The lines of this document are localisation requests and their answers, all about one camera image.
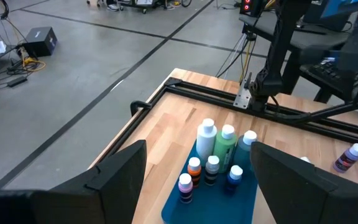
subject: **floor line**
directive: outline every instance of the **floor line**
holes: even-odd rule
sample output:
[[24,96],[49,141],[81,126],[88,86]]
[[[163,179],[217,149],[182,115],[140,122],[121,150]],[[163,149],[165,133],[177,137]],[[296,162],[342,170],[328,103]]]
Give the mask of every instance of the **floor line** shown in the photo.
[[18,8],[18,9],[13,9],[11,12],[18,11],[18,10],[21,10],[21,9],[25,9],[25,8],[28,8],[28,7],[31,7],[31,6],[36,6],[36,5],[38,5],[38,4],[41,4],[41,3],[44,3],[44,2],[47,2],[47,1],[49,1],[49,0],[44,0],[44,1],[40,1],[40,2],[31,4],[31,5],[28,5],[28,6],[24,6],[24,7]]
[[125,72],[120,78],[118,78],[113,84],[108,86],[99,96],[97,96],[90,104],[85,106],[78,114],[76,114],[69,122],[64,124],[55,134],[50,136],[44,143],[42,143],[33,153],[27,156],[22,162],[20,162],[15,168],[7,173],[0,180],[0,189],[4,188],[7,184],[12,182],[20,173],[22,173],[29,165],[31,165],[36,158],[38,158],[49,146],[51,146],[57,139],[59,139],[64,133],[66,133],[71,127],[73,127],[83,116],[91,111],[104,97],[106,97],[112,88],[118,85],[121,81],[132,74],[137,68],[139,68],[147,59],[149,59],[158,49],[166,44],[175,34],[182,30],[189,22],[191,22],[196,16],[203,12],[214,0],[210,0],[199,11],[186,20],[180,27],[173,31],[167,38],[154,47],[149,53],[147,53],[141,60],[139,60],[134,66],[132,66],[127,72]]
[[67,18],[67,17],[50,15],[50,14],[46,14],[46,13],[42,13],[42,12],[30,11],[30,10],[27,10],[27,9],[21,9],[21,11],[29,12],[29,13],[33,13],[33,14],[38,14],[38,15],[42,15],[42,16],[53,17],[53,18],[56,18],[56,19],[63,19],[63,20],[66,20],[66,21],[79,22],[79,23],[82,23],[82,24],[88,24],[88,25],[92,25],[92,26],[98,26],[98,27],[104,27],[104,28],[108,28],[108,29],[131,32],[131,33],[140,34],[140,35],[147,35],[149,37],[158,37],[158,38],[162,38],[162,39],[167,38],[167,37],[164,37],[162,35],[151,34],[151,33],[146,33],[146,32],[140,32],[140,31],[136,31],[136,30],[124,29],[124,28],[119,28],[119,27],[113,27],[113,26],[108,26],[108,25],[103,25],[103,24],[97,24],[97,23],[94,23],[94,22],[86,22],[86,21],[82,21],[82,20],[79,20],[79,19],[70,19],[70,18]]
[[[97,23],[94,23],[94,22],[86,22],[86,21],[81,21],[81,20],[78,20],[78,19],[70,19],[70,18],[67,18],[67,17],[55,16],[55,15],[46,14],[46,13],[42,13],[42,12],[35,12],[35,11],[27,10],[27,9],[21,9],[21,11],[29,12],[29,13],[33,13],[33,14],[38,14],[38,15],[42,15],[42,16],[53,17],[53,18],[57,18],[57,19],[63,19],[63,20],[66,20],[66,21],[79,22],[79,23],[82,23],[82,24],[88,24],[88,25],[92,25],[92,26],[104,27],[104,28],[108,28],[108,29],[115,29],[115,30],[120,30],[120,31],[124,31],[124,32],[131,32],[131,33],[140,34],[140,35],[147,35],[147,36],[150,36],[150,37],[158,37],[158,38],[161,38],[161,39],[170,38],[169,36],[165,37],[165,36],[157,35],[157,34],[151,34],[151,33],[140,32],[140,31],[136,31],[136,30],[123,29],[123,28],[118,28],[118,27],[114,27],[114,26],[107,26],[107,25],[97,24]],[[175,34],[177,34],[177,33],[174,33],[173,35],[171,35],[170,40],[177,41],[177,42],[183,42],[183,43],[187,43],[187,44],[199,45],[199,46],[203,46],[203,47],[209,47],[209,48],[212,48],[212,49],[224,50],[224,51],[228,51],[228,52],[232,51],[232,49],[229,49],[229,48],[226,48],[226,47],[219,47],[219,46],[215,46],[215,45],[204,44],[204,43],[194,42],[194,41],[190,41],[190,40],[172,38]],[[252,56],[260,57],[260,58],[266,58],[266,55],[255,54],[255,53],[253,53]]]

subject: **blue tray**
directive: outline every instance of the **blue tray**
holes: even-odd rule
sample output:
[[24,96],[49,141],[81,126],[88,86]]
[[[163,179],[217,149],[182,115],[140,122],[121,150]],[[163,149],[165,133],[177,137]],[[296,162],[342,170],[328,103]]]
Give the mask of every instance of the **blue tray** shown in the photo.
[[[181,174],[187,172],[188,161],[195,156],[197,156],[196,143]],[[193,201],[189,204],[180,202],[177,181],[162,209],[163,221],[169,224],[251,223],[258,185],[254,173],[246,172],[243,175],[242,182],[233,195],[224,191],[226,175],[219,174],[215,185],[210,187],[204,183],[204,170],[202,170],[200,184],[193,190]]]

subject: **white bottle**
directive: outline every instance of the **white bottle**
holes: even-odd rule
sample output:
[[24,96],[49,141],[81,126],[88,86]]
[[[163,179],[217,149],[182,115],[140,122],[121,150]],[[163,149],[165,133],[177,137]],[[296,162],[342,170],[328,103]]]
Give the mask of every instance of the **white bottle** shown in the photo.
[[208,157],[212,155],[217,132],[214,121],[210,118],[204,119],[203,123],[198,126],[196,150],[203,167]]

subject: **metal bracket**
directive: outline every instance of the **metal bracket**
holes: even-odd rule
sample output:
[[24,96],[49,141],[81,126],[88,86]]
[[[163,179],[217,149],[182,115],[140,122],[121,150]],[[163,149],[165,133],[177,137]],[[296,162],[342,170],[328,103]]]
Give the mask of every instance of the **metal bracket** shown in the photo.
[[179,78],[170,77],[169,79],[167,79],[167,81],[165,81],[164,85],[165,86],[176,85],[176,84],[179,84],[181,82],[182,82],[182,80],[179,79]]
[[150,103],[145,103],[143,101],[135,100],[131,103],[131,115],[134,116],[139,108],[151,109],[152,105]]
[[250,78],[252,74],[250,74],[248,79],[244,79],[241,82],[241,86],[239,92],[237,93],[236,99],[234,100],[234,106],[242,109],[247,109],[249,101],[251,99],[251,93],[248,89],[248,85],[250,83]]

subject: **blue bottle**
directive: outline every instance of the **blue bottle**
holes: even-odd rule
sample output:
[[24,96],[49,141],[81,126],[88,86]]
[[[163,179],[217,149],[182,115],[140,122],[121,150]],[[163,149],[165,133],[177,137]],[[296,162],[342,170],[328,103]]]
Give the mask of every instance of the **blue bottle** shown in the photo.
[[231,167],[230,172],[227,174],[226,177],[226,184],[225,189],[226,192],[234,193],[237,186],[241,183],[241,175],[242,175],[242,169],[234,165]]
[[239,137],[233,157],[233,165],[238,165],[244,171],[253,170],[250,163],[250,150],[251,144],[256,140],[257,135],[254,131],[247,131]]

